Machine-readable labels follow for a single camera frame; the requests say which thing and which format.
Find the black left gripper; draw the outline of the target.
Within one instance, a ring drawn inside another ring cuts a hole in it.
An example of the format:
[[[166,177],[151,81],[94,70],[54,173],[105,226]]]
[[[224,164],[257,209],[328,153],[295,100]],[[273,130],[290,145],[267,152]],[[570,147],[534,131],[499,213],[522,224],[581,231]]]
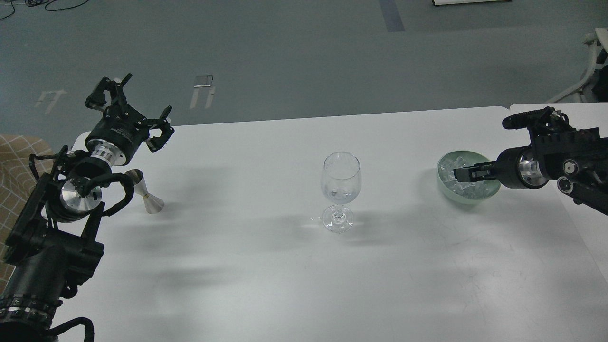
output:
[[[102,118],[85,139],[85,147],[93,157],[110,166],[128,164],[144,140],[150,152],[158,152],[175,132],[169,123],[171,105],[156,119],[132,114],[124,95],[124,86],[132,76],[129,72],[120,81],[105,76],[85,99],[85,107],[102,113]],[[149,137],[152,129],[160,130],[160,135]]]

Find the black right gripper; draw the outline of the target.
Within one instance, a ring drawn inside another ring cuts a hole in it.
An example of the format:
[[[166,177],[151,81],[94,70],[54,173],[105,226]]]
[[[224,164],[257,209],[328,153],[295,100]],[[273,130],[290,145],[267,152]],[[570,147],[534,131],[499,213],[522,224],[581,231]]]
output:
[[[481,181],[499,181],[506,188],[525,189],[519,165],[527,147],[515,147],[504,150],[495,162],[483,162],[454,169],[454,178],[458,182],[474,183]]]

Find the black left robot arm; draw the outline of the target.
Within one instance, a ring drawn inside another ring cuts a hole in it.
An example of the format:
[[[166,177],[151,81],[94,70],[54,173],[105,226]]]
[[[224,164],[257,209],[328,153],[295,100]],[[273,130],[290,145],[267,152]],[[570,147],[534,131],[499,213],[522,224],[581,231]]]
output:
[[[102,218],[117,214],[139,195],[146,212],[164,207],[148,192],[143,172],[127,165],[142,143],[154,153],[174,134],[167,106],[159,118],[148,119],[128,104],[120,81],[106,76],[85,100],[102,117],[85,139],[84,150],[63,146],[58,153],[31,154],[29,168],[36,185],[8,235],[3,259],[15,269],[0,300],[3,342],[56,342],[82,325],[83,340],[94,340],[93,321],[76,317],[52,325],[63,299],[75,297],[79,286],[93,277],[104,255],[96,240]]]

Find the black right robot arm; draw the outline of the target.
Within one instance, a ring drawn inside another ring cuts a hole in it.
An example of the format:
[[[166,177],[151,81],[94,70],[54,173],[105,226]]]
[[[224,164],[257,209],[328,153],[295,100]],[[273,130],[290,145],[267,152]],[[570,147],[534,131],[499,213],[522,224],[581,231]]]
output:
[[[526,129],[530,143],[495,161],[453,170],[458,182],[498,181],[510,189],[540,189],[556,181],[575,204],[608,212],[608,141],[598,128],[577,129],[560,110],[545,107],[509,115],[506,130]]]

